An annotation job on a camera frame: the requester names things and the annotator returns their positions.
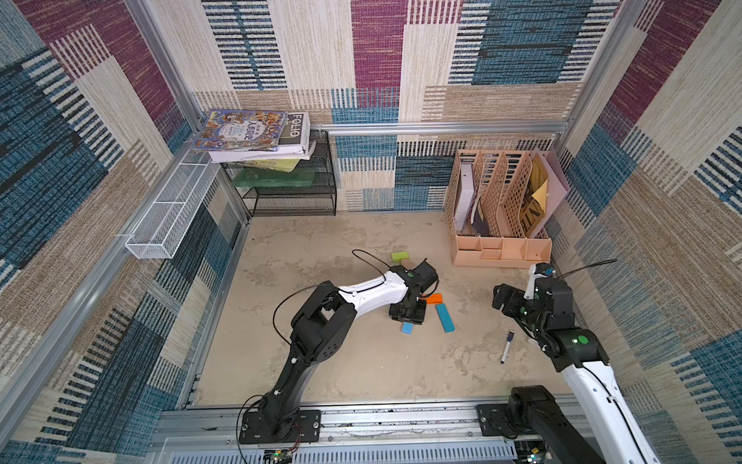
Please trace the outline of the teal block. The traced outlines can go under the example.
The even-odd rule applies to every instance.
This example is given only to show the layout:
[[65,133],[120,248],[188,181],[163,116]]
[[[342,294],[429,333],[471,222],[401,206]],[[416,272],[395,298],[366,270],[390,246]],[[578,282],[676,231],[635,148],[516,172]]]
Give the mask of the teal block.
[[436,311],[438,313],[438,317],[442,323],[442,328],[444,329],[444,331],[447,334],[453,333],[455,331],[455,325],[453,323],[453,320],[450,316],[450,313],[446,305],[445,304],[436,305]]

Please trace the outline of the green block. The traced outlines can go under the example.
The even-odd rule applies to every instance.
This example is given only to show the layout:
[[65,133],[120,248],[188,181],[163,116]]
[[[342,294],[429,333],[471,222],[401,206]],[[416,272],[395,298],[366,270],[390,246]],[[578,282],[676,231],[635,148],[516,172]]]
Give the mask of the green block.
[[393,262],[402,262],[404,260],[409,260],[410,255],[409,253],[407,253],[407,251],[398,251],[398,252],[393,252],[390,255],[390,258]]

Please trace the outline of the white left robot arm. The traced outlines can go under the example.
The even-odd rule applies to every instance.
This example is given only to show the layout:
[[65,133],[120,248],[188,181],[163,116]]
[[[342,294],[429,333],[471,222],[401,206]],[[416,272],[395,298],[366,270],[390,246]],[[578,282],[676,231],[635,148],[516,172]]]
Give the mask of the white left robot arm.
[[412,270],[391,266],[382,276],[350,286],[317,285],[291,321],[287,361],[274,388],[243,412],[237,425],[240,445],[316,443],[322,412],[301,407],[301,398],[320,363],[341,348],[361,316],[390,307],[397,320],[424,320],[423,295],[439,281],[422,262]]

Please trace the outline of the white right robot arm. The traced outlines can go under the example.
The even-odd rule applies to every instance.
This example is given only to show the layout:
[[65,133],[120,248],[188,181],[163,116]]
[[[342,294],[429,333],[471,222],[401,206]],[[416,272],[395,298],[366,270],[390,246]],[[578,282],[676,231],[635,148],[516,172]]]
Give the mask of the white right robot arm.
[[572,289],[552,265],[531,266],[524,290],[496,286],[492,306],[512,318],[551,360],[583,409],[599,447],[585,440],[543,386],[515,387],[505,404],[477,406],[483,436],[515,440],[536,434],[564,463],[658,462],[622,395],[606,350],[593,332],[577,325]]

